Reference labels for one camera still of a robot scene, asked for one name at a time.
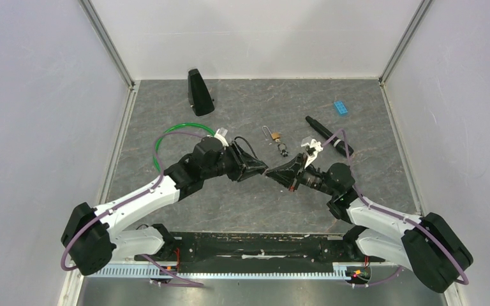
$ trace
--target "blue lego brick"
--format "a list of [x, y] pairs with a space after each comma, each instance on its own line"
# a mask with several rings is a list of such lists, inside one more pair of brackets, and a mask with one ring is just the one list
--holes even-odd
[[342, 101], [337, 101], [337, 102], [333, 103], [333, 107], [337, 110], [337, 112], [341, 116], [348, 114], [348, 110], [346, 110], [346, 107]]

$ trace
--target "wall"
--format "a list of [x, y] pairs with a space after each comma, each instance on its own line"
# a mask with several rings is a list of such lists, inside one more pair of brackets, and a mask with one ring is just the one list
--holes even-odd
[[136, 79], [378, 77], [420, 0], [92, 0]]
[[0, 0], [0, 305], [55, 305], [59, 239], [96, 200], [126, 87], [77, 1]]
[[490, 305], [490, 1], [435, 1], [387, 94], [426, 210], [474, 255], [469, 305]]

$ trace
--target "gray tabletop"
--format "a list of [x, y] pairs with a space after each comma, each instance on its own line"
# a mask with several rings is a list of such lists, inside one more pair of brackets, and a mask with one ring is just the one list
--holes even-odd
[[[373, 201], [412, 213], [415, 207], [390, 121], [376, 80], [208, 80], [214, 112], [196, 117], [189, 107], [185, 80], [142, 81], [108, 199], [123, 196], [153, 180], [153, 140], [167, 128], [198, 122], [228, 129], [227, 139], [243, 136], [270, 167], [289, 161], [301, 151], [301, 140], [321, 140], [305, 121], [310, 115], [332, 131], [345, 128], [354, 148], [356, 180]], [[333, 107], [344, 101], [349, 114]], [[282, 133], [290, 155], [282, 157], [261, 127]], [[205, 134], [195, 129], [187, 131]], [[198, 138], [172, 135], [160, 148], [165, 165], [190, 153]], [[326, 147], [313, 163], [326, 170], [346, 162]], [[196, 194], [159, 209], [133, 226], [163, 223], [170, 231], [247, 231], [344, 233], [351, 226], [327, 210], [329, 197], [307, 187], [291, 193], [269, 178], [256, 176], [241, 183], [214, 178]]]

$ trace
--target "robotic arm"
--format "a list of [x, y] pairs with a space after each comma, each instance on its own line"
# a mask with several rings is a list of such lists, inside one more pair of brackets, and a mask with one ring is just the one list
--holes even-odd
[[[446, 258], [420, 231], [407, 220], [426, 227], [466, 269], [472, 256], [448, 224], [438, 215], [425, 217], [396, 212], [379, 204], [385, 210], [403, 215], [397, 220], [365, 206], [353, 188], [354, 179], [349, 166], [333, 164], [327, 171], [316, 169], [312, 162], [322, 150], [320, 143], [306, 138], [302, 144], [305, 153], [298, 154], [289, 163], [268, 170], [267, 165], [243, 151], [236, 142], [228, 144], [224, 135], [207, 136], [196, 144], [193, 152], [164, 171], [144, 187], [115, 201], [89, 207], [82, 203], [74, 208], [61, 242], [66, 247], [86, 224], [102, 213], [99, 221], [81, 234], [70, 248], [70, 256], [83, 275], [102, 269], [111, 259], [124, 259], [137, 254], [171, 253], [174, 238], [161, 224], [143, 230], [125, 229], [143, 216], [180, 201], [199, 191], [206, 179], [226, 175], [240, 182], [254, 175], [265, 174], [290, 191], [300, 185], [328, 194], [331, 214], [355, 224], [344, 237], [346, 252], [358, 259], [376, 256], [413, 270], [416, 276], [436, 292], [444, 292], [459, 276]], [[126, 204], [113, 211], [112, 207]]]

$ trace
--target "gray floor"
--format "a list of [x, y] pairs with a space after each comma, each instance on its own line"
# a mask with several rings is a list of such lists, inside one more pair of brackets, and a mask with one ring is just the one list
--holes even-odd
[[[373, 267], [371, 281], [385, 279], [393, 267]], [[352, 289], [338, 280], [200, 280], [205, 288], [159, 288], [145, 279], [84, 280], [78, 306], [246, 306], [246, 305], [446, 305], [404, 271], [377, 287]]]
[[[196, 117], [187, 100], [185, 80], [142, 81], [124, 140], [109, 199], [125, 195], [157, 176], [152, 142], [167, 128], [182, 122], [199, 122], [213, 129], [224, 127], [228, 137], [247, 138], [269, 166], [287, 162], [275, 145], [265, 140], [261, 127], [283, 134], [290, 156], [301, 151], [307, 136], [321, 138], [304, 120], [316, 118], [335, 131], [345, 128], [357, 182], [373, 201], [402, 212], [414, 212], [382, 94], [376, 80], [208, 80], [216, 99], [213, 113]], [[340, 117], [334, 100], [349, 111]], [[166, 137], [160, 156], [165, 164], [192, 151], [197, 138]], [[314, 162], [327, 169], [345, 159], [327, 147]], [[349, 225], [336, 221], [327, 210], [325, 194], [301, 187], [290, 193], [265, 177], [235, 183], [226, 177], [206, 181], [204, 188], [184, 201], [146, 216], [142, 223], [163, 223], [170, 231], [248, 231], [344, 233]]]

